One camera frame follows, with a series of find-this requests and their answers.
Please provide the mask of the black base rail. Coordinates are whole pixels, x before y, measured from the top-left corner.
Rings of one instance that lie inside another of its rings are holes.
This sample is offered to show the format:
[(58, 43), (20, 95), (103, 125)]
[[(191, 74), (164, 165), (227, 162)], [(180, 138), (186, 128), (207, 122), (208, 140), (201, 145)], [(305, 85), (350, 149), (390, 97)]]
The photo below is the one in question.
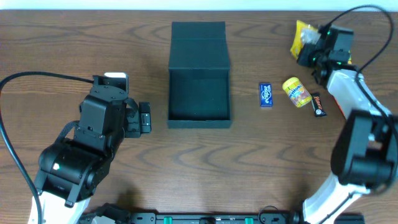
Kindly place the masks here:
[(299, 213), (262, 210), (258, 214), (134, 213), (106, 203), (83, 214), (77, 224), (289, 224), (304, 223)]

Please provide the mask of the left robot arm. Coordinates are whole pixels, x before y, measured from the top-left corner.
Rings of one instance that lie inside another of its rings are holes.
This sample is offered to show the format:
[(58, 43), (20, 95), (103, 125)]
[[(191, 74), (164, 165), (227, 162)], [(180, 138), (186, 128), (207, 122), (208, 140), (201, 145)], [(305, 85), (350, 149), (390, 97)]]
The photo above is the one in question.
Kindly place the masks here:
[(80, 119), (39, 157), (34, 185), (40, 202), (32, 204), (29, 223), (77, 223), (123, 140), (151, 132), (150, 104), (129, 97), (125, 73), (94, 76), (79, 111)]

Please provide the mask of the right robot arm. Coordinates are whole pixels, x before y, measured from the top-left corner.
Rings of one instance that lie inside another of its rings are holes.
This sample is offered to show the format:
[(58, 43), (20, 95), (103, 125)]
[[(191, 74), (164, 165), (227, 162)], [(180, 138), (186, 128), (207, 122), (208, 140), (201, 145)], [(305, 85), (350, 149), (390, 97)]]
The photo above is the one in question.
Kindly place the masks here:
[(299, 65), (313, 69), (316, 83), (334, 97), (346, 123), (332, 151), (330, 175), (290, 223), (334, 223), (357, 199), (390, 187), (397, 178), (397, 117), (350, 63), (352, 41), (352, 30), (297, 22), (291, 53)]

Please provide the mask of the black gift box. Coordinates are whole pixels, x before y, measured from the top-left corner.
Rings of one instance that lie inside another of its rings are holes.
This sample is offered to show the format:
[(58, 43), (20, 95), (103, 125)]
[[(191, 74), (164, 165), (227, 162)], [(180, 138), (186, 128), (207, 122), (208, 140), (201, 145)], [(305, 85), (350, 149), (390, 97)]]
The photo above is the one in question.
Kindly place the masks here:
[(230, 128), (229, 72), (224, 22), (173, 22), (168, 126)]

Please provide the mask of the yellow Hacks candy bag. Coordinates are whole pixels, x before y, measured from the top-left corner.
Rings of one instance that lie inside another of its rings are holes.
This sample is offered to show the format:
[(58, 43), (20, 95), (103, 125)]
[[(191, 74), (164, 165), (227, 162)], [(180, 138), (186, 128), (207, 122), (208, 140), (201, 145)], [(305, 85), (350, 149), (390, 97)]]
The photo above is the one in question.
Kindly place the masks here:
[(321, 34), (318, 29), (303, 21), (296, 21), (296, 32), (290, 52), (294, 59), (298, 59), (300, 51), (305, 44), (316, 44)]

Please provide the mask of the yellow Mentos gum bottle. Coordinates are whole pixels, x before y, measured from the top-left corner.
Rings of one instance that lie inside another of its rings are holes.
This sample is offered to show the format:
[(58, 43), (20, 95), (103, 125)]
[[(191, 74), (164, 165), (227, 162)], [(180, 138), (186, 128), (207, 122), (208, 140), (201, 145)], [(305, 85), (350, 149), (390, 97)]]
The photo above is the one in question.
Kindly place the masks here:
[(303, 107), (312, 100), (310, 93), (297, 77), (286, 80), (282, 84), (282, 89), (297, 108)]

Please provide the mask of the blue Eclipse mint tin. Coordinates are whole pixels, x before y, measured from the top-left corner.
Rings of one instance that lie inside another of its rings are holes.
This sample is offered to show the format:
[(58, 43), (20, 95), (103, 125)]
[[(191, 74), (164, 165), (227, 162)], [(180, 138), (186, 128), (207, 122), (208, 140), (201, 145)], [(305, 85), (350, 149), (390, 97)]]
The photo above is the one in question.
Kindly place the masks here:
[(259, 84), (260, 107), (273, 107), (272, 85), (270, 83)]

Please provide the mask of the red Hello Panda box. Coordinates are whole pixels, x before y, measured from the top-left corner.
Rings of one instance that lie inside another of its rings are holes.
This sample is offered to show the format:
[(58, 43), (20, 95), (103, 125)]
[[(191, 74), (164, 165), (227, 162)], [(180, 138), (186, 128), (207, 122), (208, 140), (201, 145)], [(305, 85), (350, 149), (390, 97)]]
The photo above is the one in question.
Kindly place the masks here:
[(337, 100), (335, 97), (333, 97), (333, 99), (334, 99), (334, 101), (335, 101), (335, 103), (336, 103), (337, 107), (339, 108), (339, 110), (340, 110), (341, 114), (342, 114), (342, 115), (343, 115), (343, 117), (346, 119), (345, 112), (343, 111), (342, 107), (340, 106), (340, 104), (339, 104), (338, 100)]

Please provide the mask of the black Mars chocolate bar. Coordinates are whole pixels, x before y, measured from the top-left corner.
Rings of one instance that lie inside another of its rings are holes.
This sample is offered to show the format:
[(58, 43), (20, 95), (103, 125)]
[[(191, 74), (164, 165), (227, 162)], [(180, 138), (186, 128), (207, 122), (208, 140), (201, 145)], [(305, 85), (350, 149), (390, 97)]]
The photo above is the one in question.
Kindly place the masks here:
[(325, 113), (325, 110), (323, 109), (322, 102), (320, 99), (320, 94), (318, 92), (312, 93), (312, 106), (314, 110), (314, 115), (315, 117), (325, 117), (327, 114)]

